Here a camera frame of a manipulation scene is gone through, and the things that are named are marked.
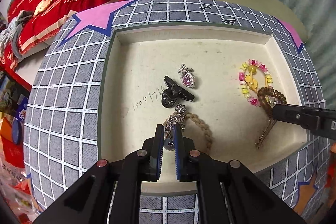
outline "pendant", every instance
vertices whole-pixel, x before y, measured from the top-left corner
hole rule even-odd
[[[182,64],[181,68],[178,70],[180,78],[182,79],[182,84],[188,88],[195,87],[195,76],[192,74],[193,71],[193,69],[187,68],[185,64]]]

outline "pink star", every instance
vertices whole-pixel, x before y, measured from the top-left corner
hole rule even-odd
[[[77,21],[77,24],[61,42],[59,47],[85,28],[89,28],[104,35],[110,36],[115,12],[126,7],[131,2],[135,2],[135,0],[125,0],[104,4],[72,15],[73,18]]]

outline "beige fabric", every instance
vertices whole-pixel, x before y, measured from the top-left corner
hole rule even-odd
[[[301,40],[307,40],[307,30],[298,17],[279,0],[221,0],[250,7],[290,23],[298,32]]]

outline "beaded bracelet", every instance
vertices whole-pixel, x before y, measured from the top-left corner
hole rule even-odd
[[[242,64],[239,70],[239,83],[241,85],[241,92],[247,101],[254,106],[260,106],[260,104],[257,98],[251,96],[249,89],[253,90],[255,93],[258,93],[258,82],[253,78],[253,75],[257,73],[257,69],[261,70],[265,76],[265,86],[272,88],[272,76],[266,66],[258,60],[249,59]]]

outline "jewelry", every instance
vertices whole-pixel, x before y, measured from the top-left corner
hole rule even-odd
[[[175,112],[172,115],[169,115],[167,120],[164,122],[165,127],[165,140],[163,143],[163,147],[166,150],[173,151],[174,150],[174,141],[171,135],[171,131],[173,130],[174,125],[179,123],[181,125],[181,131],[184,131],[185,128],[185,117],[186,117],[186,107],[182,104],[177,104],[175,106]]]
[[[184,88],[180,87],[174,80],[165,76],[164,79],[167,89],[162,92],[161,103],[166,108],[171,108],[178,98],[186,101],[192,102],[195,98],[190,92],[186,91]]]
[[[262,131],[262,135],[261,135],[261,137],[259,137],[259,141],[256,143],[256,146],[257,146],[258,149],[263,145],[263,143],[265,141],[265,138],[268,136],[269,132],[271,131],[271,129],[273,128],[273,126],[277,122],[277,120],[273,119],[272,106],[267,101],[266,96],[270,96],[272,98],[275,98],[275,104],[277,104],[277,103],[282,104],[282,105],[287,104],[286,97],[280,91],[274,90],[270,87],[261,88],[258,91],[259,103],[262,106],[262,108],[265,110],[266,115],[268,117],[268,125],[266,125],[265,130]]]
[[[174,140],[171,135],[171,131],[173,130],[174,125],[178,123],[181,125],[181,131],[183,132],[185,129],[185,121],[187,119],[192,120],[204,132],[204,137],[207,140],[205,153],[209,154],[213,142],[209,126],[205,124],[204,121],[200,120],[196,114],[186,112],[186,106],[182,104],[177,104],[175,112],[163,123],[163,126],[165,127],[164,148],[169,151],[174,150]]]
[[[257,69],[261,70],[265,76],[265,85],[266,87],[273,87],[273,80],[270,72],[266,68],[266,66],[259,62],[258,60],[251,60],[244,62],[239,70],[239,83],[241,87],[241,92],[244,97],[247,99],[251,105],[260,106],[258,99],[251,96],[249,89],[254,91],[256,94],[258,93],[258,82],[253,78],[253,75],[257,73]]]
[[[193,69],[188,69],[184,64],[182,64],[178,70],[180,78],[182,79],[182,84],[188,88],[195,87],[195,76],[192,74],[193,71]]]

